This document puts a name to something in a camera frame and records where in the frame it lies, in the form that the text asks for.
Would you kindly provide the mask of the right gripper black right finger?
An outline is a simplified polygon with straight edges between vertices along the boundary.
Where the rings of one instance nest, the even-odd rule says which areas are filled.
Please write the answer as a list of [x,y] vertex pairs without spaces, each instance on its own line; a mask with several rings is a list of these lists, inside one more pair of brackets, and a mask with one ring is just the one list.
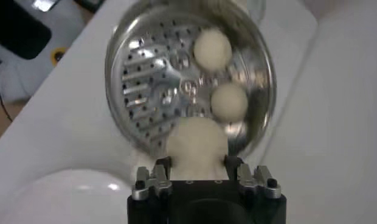
[[239,191],[246,195],[263,194],[268,199],[279,199],[282,196],[281,185],[275,179],[267,166],[257,166],[253,172],[248,164],[237,156],[225,156],[224,166],[227,176],[238,184]]

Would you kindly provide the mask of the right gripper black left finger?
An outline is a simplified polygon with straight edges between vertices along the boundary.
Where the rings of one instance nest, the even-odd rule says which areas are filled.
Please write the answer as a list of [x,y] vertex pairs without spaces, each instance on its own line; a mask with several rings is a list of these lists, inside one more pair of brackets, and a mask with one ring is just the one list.
[[161,194],[171,194],[172,182],[169,179],[171,165],[171,157],[167,156],[156,160],[152,173],[145,166],[139,167],[131,190],[132,199],[146,200],[150,196],[151,189],[157,197]]

